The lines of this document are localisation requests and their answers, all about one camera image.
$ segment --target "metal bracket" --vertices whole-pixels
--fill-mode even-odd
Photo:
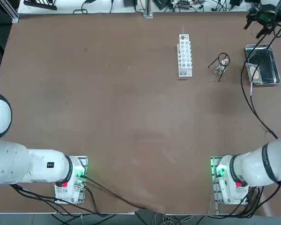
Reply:
[[[224,204],[220,183],[218,181],[218,178],[215,176],[216,175],[216,168],[220,164],[221,159],[222,159],[222,157],[219,157],[219,156],[210,157],[213,190],[214,190],[214,204],[215,204],[216,215],[221,214],[219,204]],[[242,205],[246,205],[247,203],[248,203],[248,200],[244,201],[242,203]]]
[[[72,202],[73,204],[80,204],[85,199],[85,179],[81,178],[80,175],[87,174],[88,168],[88,156],[69,156],[73,163],[73,172],[70,181],[67,186],[55,187],[55,196],[62,200]],[[65,202],[56,200],[56,203],[65,204]]]
[[[19,15],[17,11],[11,6],[8,0],[0,0],[0,5],[4,8],[6,13],[12,18],[12,23],[19,22]]]
[[[144,18],[153,18],[153,14],[151,12],[151,0],[146,0],[145,12],[143,13]]]

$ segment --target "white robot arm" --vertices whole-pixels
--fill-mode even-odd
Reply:
[[[281,181],[281,139],[240,155],[226,155],[216,169],[225,204],[239,204],[249,186]]]
[[[12,122],[9,102],[0,95],[0,138]],[[0,185],[54,183],[55,197],[71,203],[84,200],[87,157],[65,156],[56,150],[27,149],[0,139]]]

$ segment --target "floor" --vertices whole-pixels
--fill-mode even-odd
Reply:
[[[152,217],[154,212],[148,210],[140,210],[138,214],[146,222],[147,225],[152,225]],[[58,216],[62,221],[67,221],[70,219],[68,216]],[[195,225],[201,216],[194,216],[190,221],[181,222],[183,225]],[[77,218],[68,224],[70,225],[93,225],[101,221],[102,218],[96,215],[83,216],[83,223],[80,218]],[[162,215],[158,214],[156,218],[157,225],[162,223]],[[0,224],[3,225],[61,225],[62,223],[53,218],[50,214],[1,214],[0,215]],[[136,215],[116,215],[113,218],[106,220],[101,223],[102,225],[145,225],[141,220],[137,218]],[[177,222],[174,221],[174,224],[164,223],[164,225],[176,225]],[[281,217],[252,217],[251,219],[212,219],[204,218],[200,225],[272,225],[272,224],[281,224]]]

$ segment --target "black clamp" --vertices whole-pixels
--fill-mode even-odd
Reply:
[[[276,15],[276,7],[273,5],[261,5],[255,4],[249,11],[247,18],[247,24],[244,29],[248,29],[253,21],[258,22],[263,28],[256,35],[256,38],[260,38],[262,35],[269,35],[275,29],[277,23],[281,22],[281,16]]]

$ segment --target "black ring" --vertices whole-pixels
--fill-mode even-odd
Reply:
[[[236,175],[235,171],[234,171],[234,160],[235,158],[239,156],[238,155],[234,155],[232,156],[232,159],[230,160],[230,163],[229,163],[229,169],[230,169],[230,173],[231,173],[231,177],[233,179],[234,182],[242,182]]]
[[[228,57],[228,60],[229,60],[228,64],[226,64],[226,65],[223,65],[223,64],[222,64],[222,62],[221,62],[221,60],[220,60],[220,56],[221,56],[221,55],[225,55],[224,59],[225,59],[226,57]],[[222,52],[222,53],[219,54],[219,56],[217,57],[217,60],[219,61],[219,63],[220,63],[223,67],[226,67],[226,66],[229,65],[229,63],[230,63],[230,57],[228,56],[227,53],[224,53],[224,52]]]
[[[67,176],[62,181],[55,182],[56,186],[58,186],[58,187],[61,187],[62,183],[68,183],[70,181],[72,173],[73,173],[73,163],[69,156],[65,156],[65,157],[69,162],[69,171],[67,173]]]

